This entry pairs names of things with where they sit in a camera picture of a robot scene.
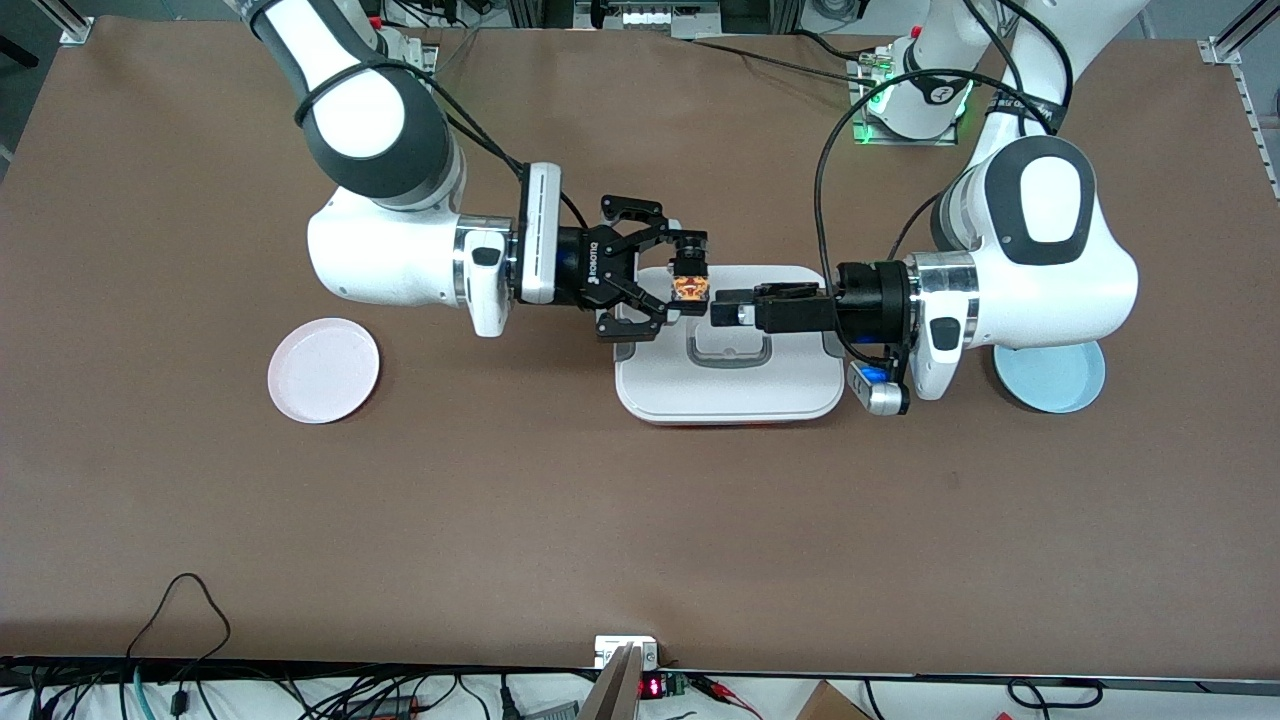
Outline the brown cardboard piece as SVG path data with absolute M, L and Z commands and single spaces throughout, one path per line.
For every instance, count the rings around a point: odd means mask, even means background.
M 818 680 L 795 720 L 876 720 L 827 680 Z

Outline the orange and black switch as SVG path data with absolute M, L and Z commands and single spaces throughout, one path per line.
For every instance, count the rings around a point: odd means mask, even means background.
M 680 307 L 704 306 L 710 292 L 708 236 L 701 231 L 671 231 L 675 255 L 669 260 L 671 300 Z

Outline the aluminium profile rail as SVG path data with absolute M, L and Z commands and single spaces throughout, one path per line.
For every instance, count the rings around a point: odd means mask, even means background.
M 1236 95 L 1242 101 L 1253 142 L 1260 152 L 1263 172 L 1270 191 L 1280 205 L 1280 179 L 1265 141 L 1263 118 L 1257 113 L 1244 72 L 1242 69 L 1242 50 L 1280 18 L 1280 0 L 1251 0 L 1243 12 L 1206 40 L 1197 42 L 1201 60 L 1206 65 L 1228 67 L 1235 83 Z
M 32 0 L 60 29 L 61 46 L 83 46 L 93 28 L 95 18 L 74 9 L 70 0 Z

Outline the grey slanted beam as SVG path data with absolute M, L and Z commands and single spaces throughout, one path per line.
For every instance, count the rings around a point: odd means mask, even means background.
M 643 644 L 616 647 L 575 720 L 637 720 L 643 673 Z

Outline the white multi-socket strip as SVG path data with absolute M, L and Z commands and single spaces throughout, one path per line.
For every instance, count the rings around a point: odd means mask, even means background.
M 719 0 L 573 0 L 571 27 L 649 31 L 682 40 L 723 35 Z

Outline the white lidded storage box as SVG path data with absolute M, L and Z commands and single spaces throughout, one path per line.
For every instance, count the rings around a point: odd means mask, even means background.
M 765 334 L 681 316 L 653 341 L 614 346 L 614 388 L 657 425 L 804 421 L 841 400 L 844 348 L 831 333 Z

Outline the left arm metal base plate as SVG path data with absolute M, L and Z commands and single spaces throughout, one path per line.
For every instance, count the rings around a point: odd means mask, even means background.
M 846 61 L 846 70 L 852 77 L 849 82 L 850 101 L 868 99 L 854 117 L 852 137 L 860 143 L 873 145 L 954 146 L 972 82 L 929 79 L 927 83 L 932 97 L 938 99 L 940 104 L 925 101 L 919 88 L 910 82 L 870 95 L 873 87 L 893 76 L 901 59 L 902 53 L 887 44 L 869 53 L 859 53 L 856 60 Z

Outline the round light blue plate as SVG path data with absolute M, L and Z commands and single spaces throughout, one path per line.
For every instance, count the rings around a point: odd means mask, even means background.
M 1092 405 L 1106 382 L 1097 341 L 1039 348 L 995 347 L 995 372 L 1020 404 L 1041 413 L 1078 413 Z

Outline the round pink plate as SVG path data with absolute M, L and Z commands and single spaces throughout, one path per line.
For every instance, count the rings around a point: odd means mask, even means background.
M 268 365 L 268 392 L 293 421 L 328 424 L 357 411 L 374 392 L 381 354 L 356 322 L 321 318 L 292 331 Z

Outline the white wall socket block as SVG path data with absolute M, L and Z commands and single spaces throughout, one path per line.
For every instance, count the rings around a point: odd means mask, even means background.
M 612 655 L 626 646 L 641 648 L 641 665 L 645 673 L 655 671 L 659 665 L 659 643 L 652 635 L 598 634 L 594 639 L 593 669 L 602 670 Z

